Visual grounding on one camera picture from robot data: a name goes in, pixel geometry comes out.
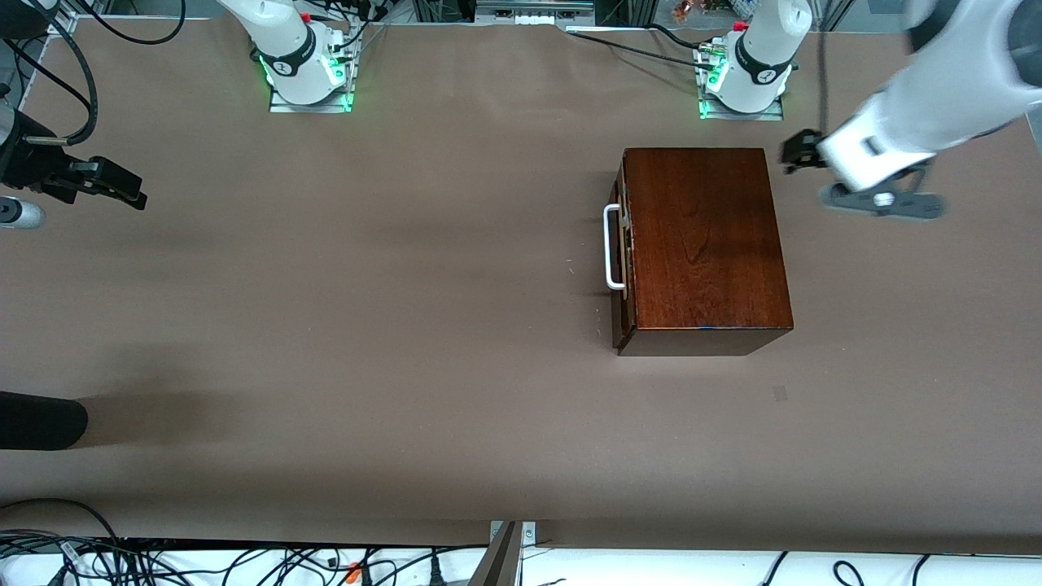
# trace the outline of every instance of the wooden box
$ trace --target wooden box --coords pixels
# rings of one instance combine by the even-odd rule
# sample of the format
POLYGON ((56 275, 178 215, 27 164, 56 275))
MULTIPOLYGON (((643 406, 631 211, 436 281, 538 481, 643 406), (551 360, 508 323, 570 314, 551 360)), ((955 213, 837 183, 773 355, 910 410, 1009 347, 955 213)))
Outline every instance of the wooden box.
POLYGON ((792 329, 763 149, 626 149, 603 216, 620 356, 744 356, 792 329))

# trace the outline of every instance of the white handle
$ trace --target white handle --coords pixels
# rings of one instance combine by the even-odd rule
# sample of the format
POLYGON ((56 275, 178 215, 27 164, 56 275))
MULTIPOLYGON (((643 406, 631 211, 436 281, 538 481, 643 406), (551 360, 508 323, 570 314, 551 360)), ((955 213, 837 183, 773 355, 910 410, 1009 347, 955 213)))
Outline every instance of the white handle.
POLYGON ((609 289, 614 289, 615 291, 622 291, 626 288, 625 283, 616 283, 612 278, 612 239, 611 230, 609 226, 607 215, 612 212, 621 212, 622 205, 619 203, 609 203, 604 206, 604 282, 607 283, 609 289))

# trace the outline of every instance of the brown tabletop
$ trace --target brown tabletop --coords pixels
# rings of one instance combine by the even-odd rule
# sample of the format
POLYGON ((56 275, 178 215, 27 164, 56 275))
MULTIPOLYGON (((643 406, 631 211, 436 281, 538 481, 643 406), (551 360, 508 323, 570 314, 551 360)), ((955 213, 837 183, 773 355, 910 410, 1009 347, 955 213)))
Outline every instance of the brown tabletop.
MULTIPOLYGON (((0 230, 0 388, 92 397, 96 421, 88 447, 0 455, 4 500, 81 498, 139 536, 463 542, 525 518, 557 544, 1042 550, 1023 121, 939 156, 934 223, 824 210, 828 172, 772 165, 795 331, 622 359, 599 215, 623 148, 773 160, 816 124, 813 40, 787 120, 752 123, 699 120, 683 67, 546 26, 393 27, 343 116, 268 114, 229 19, 76 38, 101 119, 72 152, 150 201, 33 197, 47 225, 0 230)), ((904 63, 899 38, 828 47, 834 123, 904 63)), ((45 64, 81 78, 60 43, 45 64)), ((83 116, 46 81, 27 112, 83 116)))

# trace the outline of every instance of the black pipe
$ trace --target black pipe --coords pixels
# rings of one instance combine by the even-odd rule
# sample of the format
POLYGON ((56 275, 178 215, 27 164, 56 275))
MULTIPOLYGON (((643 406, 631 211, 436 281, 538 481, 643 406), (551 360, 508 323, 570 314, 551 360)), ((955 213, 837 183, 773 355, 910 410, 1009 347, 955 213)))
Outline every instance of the black pipe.
POLYGON ((0 391, 0 449, 65 449, 86 431, 75 400, 0 391))

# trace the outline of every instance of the wood grain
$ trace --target wood grain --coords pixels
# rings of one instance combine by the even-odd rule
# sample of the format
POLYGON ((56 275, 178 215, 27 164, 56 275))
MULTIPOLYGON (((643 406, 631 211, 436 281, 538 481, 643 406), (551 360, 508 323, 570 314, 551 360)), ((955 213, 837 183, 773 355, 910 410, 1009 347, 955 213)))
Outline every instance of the wood grain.
POLYGON ((639 329, 791 328, 763 149, 624 157, 639 329))

